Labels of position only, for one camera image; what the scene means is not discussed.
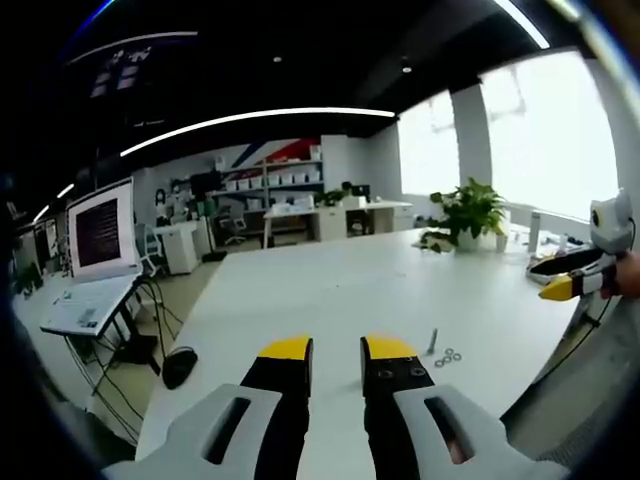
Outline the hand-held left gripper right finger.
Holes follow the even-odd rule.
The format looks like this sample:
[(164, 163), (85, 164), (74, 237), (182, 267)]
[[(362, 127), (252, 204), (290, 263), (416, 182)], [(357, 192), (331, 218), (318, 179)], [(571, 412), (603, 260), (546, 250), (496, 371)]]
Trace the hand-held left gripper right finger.
[(364, 428), (379, 479), (565, 479), (569, 471), (509, 444), (504, 424), (437, 385), (404, 341), (360, 340)]

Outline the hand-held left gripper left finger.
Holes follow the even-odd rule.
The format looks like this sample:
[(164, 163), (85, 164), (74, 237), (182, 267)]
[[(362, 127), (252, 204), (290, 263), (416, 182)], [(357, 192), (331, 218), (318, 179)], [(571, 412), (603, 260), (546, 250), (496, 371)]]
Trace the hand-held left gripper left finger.
[(223, 384), (177, 417), (165, 442), (107, 479), (294, 479), (309, 428), (313, 341), (265, 347), (241, 383)]

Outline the person's right hand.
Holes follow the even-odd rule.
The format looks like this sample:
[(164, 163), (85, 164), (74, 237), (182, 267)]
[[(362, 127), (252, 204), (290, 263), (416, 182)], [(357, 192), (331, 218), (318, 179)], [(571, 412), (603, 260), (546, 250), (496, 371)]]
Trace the person's right hand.
[(602, 299), (612, 296), (640, 297), (640, 259), (637, 252), (628, 252), (617, 261), (615, 286), (612, 289), (603, 288), (600, 296)]

